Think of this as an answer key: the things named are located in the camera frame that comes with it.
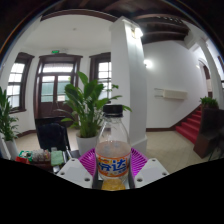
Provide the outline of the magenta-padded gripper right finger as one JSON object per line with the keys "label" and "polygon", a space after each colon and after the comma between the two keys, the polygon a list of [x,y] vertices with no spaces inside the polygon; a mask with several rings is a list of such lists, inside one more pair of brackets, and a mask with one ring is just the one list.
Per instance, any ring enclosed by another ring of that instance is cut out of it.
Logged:
{"label": "magenta-padded gripper right finger", "polygon": [[169,172],[156,158],[148,159],[138,150],[131,149],[128,176],[130,189],[143,187],[168,175]]}

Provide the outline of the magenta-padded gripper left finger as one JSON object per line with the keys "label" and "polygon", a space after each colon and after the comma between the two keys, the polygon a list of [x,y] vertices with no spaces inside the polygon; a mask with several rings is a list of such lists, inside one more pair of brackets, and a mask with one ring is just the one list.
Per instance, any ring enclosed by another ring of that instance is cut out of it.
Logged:
{"label": "magenta-padded gripper left finger", "polygon": [[83,188],[96,188],[98,171],[95,149],[91,149],[79,158],[71,158],[57,175]]}

